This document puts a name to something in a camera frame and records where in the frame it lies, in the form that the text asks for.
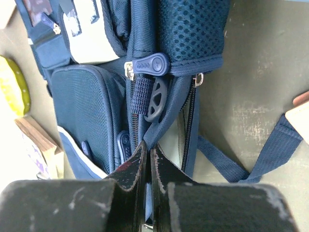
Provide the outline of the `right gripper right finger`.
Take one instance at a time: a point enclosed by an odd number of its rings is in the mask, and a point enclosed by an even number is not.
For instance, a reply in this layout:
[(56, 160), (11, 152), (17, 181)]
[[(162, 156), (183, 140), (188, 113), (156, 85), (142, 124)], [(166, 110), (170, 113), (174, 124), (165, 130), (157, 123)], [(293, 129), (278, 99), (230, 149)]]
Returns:
[(263, 184), (201, 184), (150, 151), (156, 232), (296, 232), (282, 194)]

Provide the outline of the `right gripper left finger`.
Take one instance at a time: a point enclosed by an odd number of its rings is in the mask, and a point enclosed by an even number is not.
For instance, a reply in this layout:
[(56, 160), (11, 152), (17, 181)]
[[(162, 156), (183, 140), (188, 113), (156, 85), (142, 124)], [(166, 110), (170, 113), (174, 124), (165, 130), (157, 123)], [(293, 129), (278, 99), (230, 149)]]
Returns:
[(147, 146), (101, 180), (20, 180), (0, 195), (3, 232), (139, 232)]

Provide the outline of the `navy blue student backpack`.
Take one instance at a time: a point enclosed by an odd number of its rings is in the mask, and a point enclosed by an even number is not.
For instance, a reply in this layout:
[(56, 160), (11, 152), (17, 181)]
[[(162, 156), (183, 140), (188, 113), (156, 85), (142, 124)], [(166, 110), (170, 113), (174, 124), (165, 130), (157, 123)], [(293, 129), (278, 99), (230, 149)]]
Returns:
[(302, 137), (281, 116), (251, 172), (198, 134), (198, 87), (223, 63), (227, 0), (18, 0), (76, 180), (101, 180), (147, 146), (201, 184), (260, 184)]

